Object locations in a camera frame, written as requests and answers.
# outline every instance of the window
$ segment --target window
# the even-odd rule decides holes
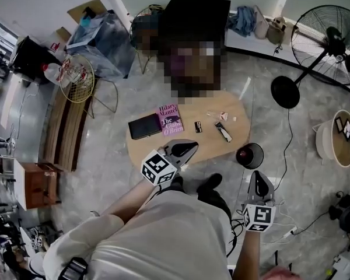
[[[12,51],[17,43],[18,36],[0,24],[0,51],[7,60],[10,58]]]

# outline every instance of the power strip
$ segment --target power strip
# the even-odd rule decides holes
[[[286,239],[288,236],[293,235],[292,232],[294,233],[297,230],[297,226],[294,226],[290,231],[284,234],[283,238]]]

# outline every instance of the fan stand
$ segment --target fan stand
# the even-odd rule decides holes
[[[274,100],[283,108],[291,109],[299,103],[299,89],[297,84],[319,64],[319,62],[326,56],[328,49],[319,55],[318,58],[308,67],[303,73],[293,82],[291,78],[285,76],[276,77],[271,83],[271,94]]]

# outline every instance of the wooden bench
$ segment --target wooden bench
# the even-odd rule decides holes
[[[45,140],[44,160],[61,170],[76,169],[90,101],[91,97],[82,103],[72,103],[61,90],[57,92]]]

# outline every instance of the fan guard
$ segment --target fan guard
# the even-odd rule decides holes
[[[350,56],[350,10],[336,5],[318,6],[302,15],[296,27],[292,33],[292,50],[298,63],[307,68],[324,50],[331,48],[327,30],[330,27],[338,30],[345,55],[328,52],[313,71],[350,86],[350,72],[345,65]]]

